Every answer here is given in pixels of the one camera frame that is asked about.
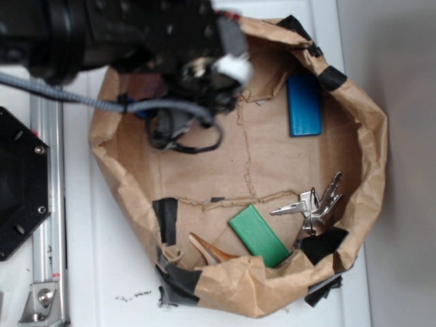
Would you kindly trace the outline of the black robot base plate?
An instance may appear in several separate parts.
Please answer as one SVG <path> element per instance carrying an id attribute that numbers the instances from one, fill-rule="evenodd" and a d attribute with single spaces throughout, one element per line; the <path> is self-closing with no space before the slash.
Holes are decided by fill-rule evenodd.
<path id="1" fill-rule="evenodd" d="M 1 261 L 10 259 L 50 213 L 49 147 L 1 108 Z"/>

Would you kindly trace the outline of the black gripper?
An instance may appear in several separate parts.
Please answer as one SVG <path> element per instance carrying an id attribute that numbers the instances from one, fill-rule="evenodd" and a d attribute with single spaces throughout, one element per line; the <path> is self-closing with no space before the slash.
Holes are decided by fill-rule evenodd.
<path id="1" fill-rule="evenodd" d="M 157 73 L 170 94 L 208 108 L 234 109 L 252 75 L 238 17 L 210 1 L 85 1 L 82 69 Z"/>

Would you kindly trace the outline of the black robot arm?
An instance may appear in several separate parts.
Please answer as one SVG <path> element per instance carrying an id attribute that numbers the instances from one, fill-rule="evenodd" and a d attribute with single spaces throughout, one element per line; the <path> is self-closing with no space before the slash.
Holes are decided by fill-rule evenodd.
<path id="1" fill-rule="evenodd" d="M 159 74 L 213 113 L 233 109 L 252 75 L 237 18 L 210 1 L 2 1 L 1 63 L 51 85 L 103 66 Z"/>

